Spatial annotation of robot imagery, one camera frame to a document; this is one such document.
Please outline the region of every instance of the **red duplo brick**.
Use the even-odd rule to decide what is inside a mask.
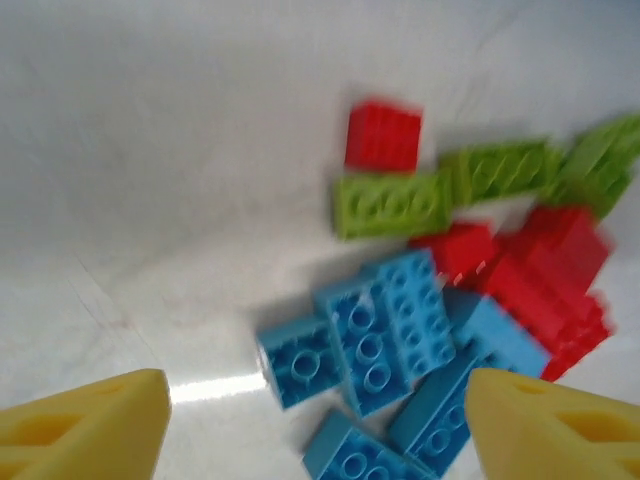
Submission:
[[[571,279],[568,265],[562,261],[562,255],[534,235],[526,231],[515,234],[501,234],[497,241],[503,252],[510,253],[519,263],[525,263],[530,270],[537,272],[541,281],[555,290],[559,301],[576,317],[578,323],[588,322],[593,315],[600,315],[602,309],[598,302],[588,297],[582,288]]]
[[[409,240],[411,248],[430,248],[438,273],[458,285],[486,265],[496,254],[488,223],[454,222],[446,233]]]
[[[544,243],[577,288],[586,292],[614,249],[610,236],[582,207],[536,207],[522,229]]]
[[[600,317],[552,357],[542,372],[541,378],[548,382],[555,382],[600,343],[613,335],[613,332],[614,328],[604,321],[604,316]]]
[[[418,163],[422,110],[370,98],[349,116],[345,166],[360,170],[413,171]]]
[[[491,295],[551,354],[560,351],[566,311],[556,308],[556,292],[526,264],[503,254],[465,286]]]

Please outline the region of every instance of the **plastic toy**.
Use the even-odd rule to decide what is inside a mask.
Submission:
[[[139,370],[0,412],[0,478],[150,479],[171,403]]]
[[[550,355],[489,296],[444,289],[456,344],[494,368],[539,377]]]
[[[464,416],[464,392],[471,370],[483,365],[458,352],[446,367],[424,383],[391,424],[389,438],[397,450],[444,475],[469,439]]]
[[[348,175],[334,189],[334,222],[342,239],[420,235],[451,224],[446,172]]]
[[[619,116],[582,132],[577,137],[577,144],[591,139],[608,144],[608,151],[618,162],[627,168],[631,167],[640,157],[640,112]]]
[[[491,295],[512,318],[522,325],[550,353],[561,350],[561,332],[571,320],[567,311],[555,307],[560,300],[546,287],[544,277],[525,263],[502,255],[472,282],[473,290]]]
[[[421,109],[367,99],[349,117],[345,166],[388,172],[415,170],[421,124]]]
[[[438,273],[451,285],[483,268],[496,252],[487,223],[454,222],[446,233],[412,238],[409,247],[430,248]]]
[[[453,359],[451,327],[428,250],[367,265],[363,274],[374,275],[384,285],[382,296],[410,380]]]
[[[329,322],[305,317],[258,335],[283,408],[289,408],[340,383]]]
[[[333,410],[304,456],[313,480],[435,480],[433,472],[400,457]]]
[[[514,261],[526,265],[523,267],[525,272],[535,272],[544,288],[553,291],[553,297],[560,299],[558,307],[568,317],[575,317],[577,324],[584,324],[594,316],[602,316],[604,307],[600,300],[585,294],[586,282],[578,285],[580,278],[586,278],[580,277],[580,273],[576,272],[580,267],[572,269],[566,256],[559,250],[551,252],[546,244],[531,238],[526,232],[501,236],[498,242],[503,244],[504,251],[513,255]]]
[[[604,218],[617,204],[640,156],[640,114],[620,117],[578,136],[559,177],[543,192],[551,205],[588,205]]]
[[[544,140],[480,145],[445,153],[456,206],[535,192],[555,182],[563,154]]]
[[[315,293],[315,304],[330,319],[347,401],[366,417],[411,392],[400,363],[383,284],[355,279]]]
[[[523,232],[540,240],[553,254],[556,269],[577,288],[586,292],[615,248],[610,236],[596,226],[586,208],[536,207]]]
[[[493,369],[471,374],[465,411],[490,480],[640,477],[640,407]]]
[[[604,314],[594,315],[578,328],[570,326],[570,337],[564,342],[562,349],[553,358],[542,373],[542,379],[555,382],[567,370],[576,365],[582,358],[614,333],[614,327],[605,321]]]

